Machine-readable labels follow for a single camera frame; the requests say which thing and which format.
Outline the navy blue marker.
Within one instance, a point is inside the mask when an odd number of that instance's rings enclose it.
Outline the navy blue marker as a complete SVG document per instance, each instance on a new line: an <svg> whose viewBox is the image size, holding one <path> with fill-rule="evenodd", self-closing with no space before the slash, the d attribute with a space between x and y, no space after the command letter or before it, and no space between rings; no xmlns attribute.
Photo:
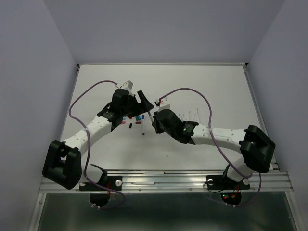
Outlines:
<svg viewBox="0 0 308 231"><path fill-rule="evenodd" d="M142 115L141 116L141 131L142 131L142 135L145 135L144 121L145 121L145 115Z"/></svg>

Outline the grey marker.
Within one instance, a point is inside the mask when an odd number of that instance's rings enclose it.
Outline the grey marker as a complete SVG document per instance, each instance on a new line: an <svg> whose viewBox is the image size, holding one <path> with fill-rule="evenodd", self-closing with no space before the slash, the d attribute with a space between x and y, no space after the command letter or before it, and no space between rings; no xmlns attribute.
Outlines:
<svg viewBox="0 0 308 231"><path fill-rule="evenodd" d="M152 114L151 114L151 112L150 112L150 111L148 112L148 116L149 116L149 118L150 118L151 122L153 123L154 119L153 119L153 116L152 116Z"/></svg>

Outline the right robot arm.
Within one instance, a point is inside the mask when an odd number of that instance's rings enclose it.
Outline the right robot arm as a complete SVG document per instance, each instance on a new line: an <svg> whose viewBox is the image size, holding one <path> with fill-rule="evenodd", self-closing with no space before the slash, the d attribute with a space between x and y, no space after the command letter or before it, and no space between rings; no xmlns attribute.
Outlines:
<svg viewBox="0 0 308 231"><path fill-rule="evenodd" d="M182 144L212 145L219 152L229 149L241 154L228 165L221 176L222 184L232 188L253 172L267 173L270 169L275 143L257 126L246 129L209 128L194 121L182 121L170 109L154 115L152 123L157 134L166 133Z"/></svg>

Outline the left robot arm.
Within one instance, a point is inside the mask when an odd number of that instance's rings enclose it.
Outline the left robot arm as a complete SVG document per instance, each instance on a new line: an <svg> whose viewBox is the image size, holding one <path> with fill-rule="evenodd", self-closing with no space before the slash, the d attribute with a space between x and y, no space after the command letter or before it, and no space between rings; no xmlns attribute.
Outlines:
<svg viewBox="0 0 308 231"><path fill-rule="evenodd" d="M54 140L48 147L42 175L53 182L72 189L82 176L81 158L103 136L115 130L124 117L136 117L154 108L143 92L140 101L128 90L117 89L111 101L83 129L64 141Z"/></svg>

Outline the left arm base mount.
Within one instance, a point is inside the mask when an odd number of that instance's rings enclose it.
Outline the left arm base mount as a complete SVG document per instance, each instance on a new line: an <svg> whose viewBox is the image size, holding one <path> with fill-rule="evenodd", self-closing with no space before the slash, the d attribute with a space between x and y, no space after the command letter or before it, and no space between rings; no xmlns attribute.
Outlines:
<svg viewBox="0 0 308 231"><path fill-rule="evenodd" d="M91 164L91 166L102 172L99 180L95 182L86 176L87 183L84 186L80 186L79 189L89 192L105 192L103 194L90 193L89 202L91 207L98 210L107 210L123 205L126 200L126 196L122 193L123 177L121 175L109 176L106 169L95 164ZM115 204L108 205L113 193L120 195L122 199Z"/></svg>

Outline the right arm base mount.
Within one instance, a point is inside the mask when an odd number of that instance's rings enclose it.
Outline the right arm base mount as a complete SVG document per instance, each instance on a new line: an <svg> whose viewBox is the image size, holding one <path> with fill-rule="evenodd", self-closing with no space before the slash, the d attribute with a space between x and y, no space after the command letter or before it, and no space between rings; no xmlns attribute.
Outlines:
<svg viewBox="0 0 308 231"><path fill-rule="evenodd" d="M244 183L243 179L237 182L228 178L227 171L229 168L228 165L220 175L206 176L204 187L210 193L220 193L222 201L227 205L237 206L242 200L241 190L249 190L251 187L249 182Z"/></svg>

